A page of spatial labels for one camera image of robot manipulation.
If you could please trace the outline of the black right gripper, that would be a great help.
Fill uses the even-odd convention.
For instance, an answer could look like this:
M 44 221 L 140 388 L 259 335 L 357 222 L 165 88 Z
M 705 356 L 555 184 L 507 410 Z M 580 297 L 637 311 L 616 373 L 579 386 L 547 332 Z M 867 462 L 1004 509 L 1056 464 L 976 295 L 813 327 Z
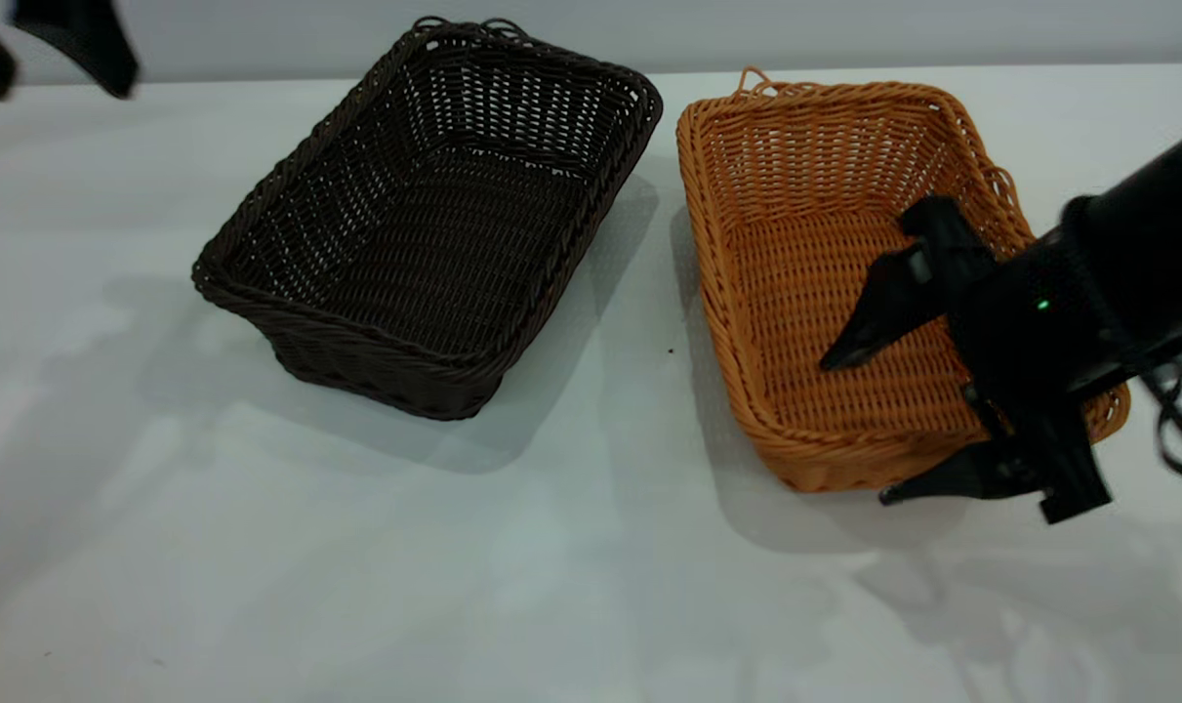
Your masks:
M 885 486 L 882 506 L 926 497 L 1002 500 L 1040 493 L 1046 523 L 1108 506 L 1110 492 L 1084 402 L 1143 372 L 1125 292 L 1134 241 L 1056 228 L 998 262 L 949 196 L 926 196 L 900 217 L 913 245 L 881 254 L 852 315 L 821 356 L 823 372 L 863 366 L 947 315 L 975 389 L 965 403 L 988 440 Z

